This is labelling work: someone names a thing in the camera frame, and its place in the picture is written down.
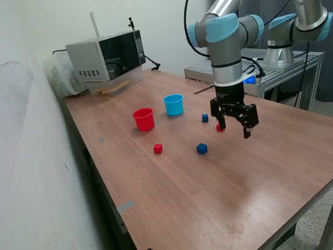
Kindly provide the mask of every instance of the metal frame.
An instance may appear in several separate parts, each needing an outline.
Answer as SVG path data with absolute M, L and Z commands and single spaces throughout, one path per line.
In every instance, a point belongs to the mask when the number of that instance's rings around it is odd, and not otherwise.
M 246 55 L 252 58 L 264 57 L 266 53 L 265 49 L 243 49 L 242 55 Z M 260 84 L 245 84 L 245 92 L 250 95 L 257 96 L 259 98 L 265 97 L 265 92 L 280 86 L 284 82 L 303 73 L 304 62 L 306 55 L 304 52 L 294 52 L 295 62 L 292 67 L 280 68 L 276 70 L 264 70 L 266 76 L 263 77 Z M 312 110 L 315 95 L 318 87 L 319 76 L 324 60 L 324 53 L 322 52 L 310 52 L 308 63 L 306 65 L 306 75 L 304 77 L 304 84 L 302 88 L 302 96 L 300 102 L 300 108 L 308 111 Z M 243 61 L 243 68 L 246 69 L 251 63 Z M 185 77 L 210 83 L 214 83 L 214 77 L 211 70 L 210 62 L 206 61 L 201 63 L 197 67 L 188 67 L 184 69 Z

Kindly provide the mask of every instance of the table surface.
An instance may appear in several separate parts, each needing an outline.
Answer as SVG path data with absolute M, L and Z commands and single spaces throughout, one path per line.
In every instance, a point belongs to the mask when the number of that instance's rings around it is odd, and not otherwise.
M 256 97 L 259 125 L 245 140 L 227 117 L 217 133 L 214 89 L 160 71 L 117 97 L 81 96 L 67 106 L 139 250 L 258 249 L 333 177 L 333 119 Z M 168 117 L 163 97 L 184 95 Z M 138 132 L 132 112 L 154 109 L 156 127 Z M 163 153 L 153 147 L 163 144 Z M 206 155 L 196 146 L 208 145 Z

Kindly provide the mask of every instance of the white wall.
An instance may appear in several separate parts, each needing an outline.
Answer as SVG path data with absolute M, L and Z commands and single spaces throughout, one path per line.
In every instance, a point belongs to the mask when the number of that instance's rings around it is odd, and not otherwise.
M 0 249 L 111 249 L 53 92 L 0 1 Z
M 130 30 L 128 17 L 140 29 L 145 53 L 161 70 L 183 75 L 184 68 L 204 58 L 188 46 L 183 29 L 184 0 L 12 0 L 41 63 L 52 51 L 95 36 L 93 11 L 100 35 Z M 188 23 L 199 21 L 211 0 L 190 0 Z M 151 68 L 149 62 L 144 68 Z

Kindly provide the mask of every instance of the red cup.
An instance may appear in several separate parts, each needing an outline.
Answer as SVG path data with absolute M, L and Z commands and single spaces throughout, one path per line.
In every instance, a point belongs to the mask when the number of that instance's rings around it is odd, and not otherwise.
M 155 127 L 153 113 L 154 110 L 151 108 L 141 108 L 133 113 L 139 131 L 149 131 Z

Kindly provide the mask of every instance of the floor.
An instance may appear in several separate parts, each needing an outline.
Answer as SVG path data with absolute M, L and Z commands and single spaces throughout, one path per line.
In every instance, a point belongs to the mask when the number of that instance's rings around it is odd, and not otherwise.
M 293 106 L 295 98 L 284 104 Z M 315 101 L 313 112 L 333 117 L 333 103 Z M 319 244 L 333 204 L 333 189 L 330 190 L 297 223 L 295 235 L 289 238 L 278 250 L 314 250 Z

